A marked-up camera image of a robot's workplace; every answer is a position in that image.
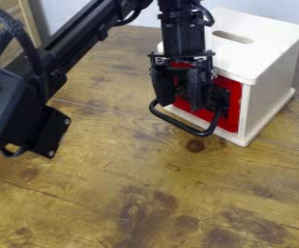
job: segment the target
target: red object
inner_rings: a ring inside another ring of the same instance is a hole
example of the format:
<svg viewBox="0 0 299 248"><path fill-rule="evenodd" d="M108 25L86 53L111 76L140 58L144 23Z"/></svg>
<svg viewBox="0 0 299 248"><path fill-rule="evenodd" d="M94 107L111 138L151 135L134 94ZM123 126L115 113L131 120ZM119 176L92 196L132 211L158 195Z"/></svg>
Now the red object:
<svg viewBox="0 0 299 248"><path fill-rule="evenodd" d="M192 68L192 65L187 63L172 63L171 66L174 68ZM231 92L230 99L230 111L227 117L222 117L218 126L227 130L231 133L238 132L238 124L239 124L239 109L240 109L240 97L242 97L242 84L238 81L234 81L226 77L218 77L214 81L215 84L228 89ZM191 104L188 101L178 97L174 106L178 109L188 112L194 116L200 119L211 122L214 119L214 113L206 109L202 109L196 112L191 111Z"/></svg>

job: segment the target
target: white box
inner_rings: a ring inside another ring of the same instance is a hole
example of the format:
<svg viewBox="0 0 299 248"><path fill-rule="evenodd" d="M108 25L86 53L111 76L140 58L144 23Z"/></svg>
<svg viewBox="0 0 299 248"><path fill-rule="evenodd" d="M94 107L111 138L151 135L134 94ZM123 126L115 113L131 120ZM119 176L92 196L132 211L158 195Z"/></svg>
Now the white box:
<svg viewBox="0 0 299 248"><path fill-rule="evenodd" d="M295 94L299 25L222 8L212 15L216 24L210 44L218 75L242 83L238 132L218 128L215 134L247 146ZM166 109L199 127L208 127L210 123L191 113L174 106Z"/></svg>

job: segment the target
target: white wall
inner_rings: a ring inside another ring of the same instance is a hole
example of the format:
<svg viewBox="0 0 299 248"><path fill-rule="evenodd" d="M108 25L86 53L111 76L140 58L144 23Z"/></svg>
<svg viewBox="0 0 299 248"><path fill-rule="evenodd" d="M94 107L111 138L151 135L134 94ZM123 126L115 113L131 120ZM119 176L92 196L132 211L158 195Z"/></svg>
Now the white wall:
<svg viewBox="0 0 299 248"><path fill-rule="evenodd" d="M88 2L90 0L32 0L34 8L40 8L44 15L46 33L52 34ZM299 24L299 0L207 0L203 4L208 8L228 7ZM154 3L132 25L159 27L156 15L158 6Z"/></svg>

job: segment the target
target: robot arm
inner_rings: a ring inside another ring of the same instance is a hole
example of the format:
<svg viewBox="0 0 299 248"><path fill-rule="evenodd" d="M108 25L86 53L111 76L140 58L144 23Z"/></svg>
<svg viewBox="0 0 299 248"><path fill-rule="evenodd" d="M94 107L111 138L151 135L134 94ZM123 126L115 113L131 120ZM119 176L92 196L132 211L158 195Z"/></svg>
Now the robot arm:
<svg viewBox="0 0 299 248"><path fill-rule="evenodd" d="M107 38L108 30L130 23L151 2L92 0L39 48L34 47L20 22L0 10L4 24L0 55L14 38L23 47L23 54L0 68L0 151L7 157L20 156L26 151L47 158L55 156L70 118L48 107L47 102L63 87L67 72L92 46ZM226 106L222 94L212 93L214 52L204 45L203 26L214 24L214 17L199 2L158 0L164 54L150 55L156 93L150 111L187 132L206 137L214 132ZM207 131L196 131L154 108L158 104L174 104L176 97L191 102L194 111L212 108L216 112ZM10 151L8 144L19 149Z"/></svg>

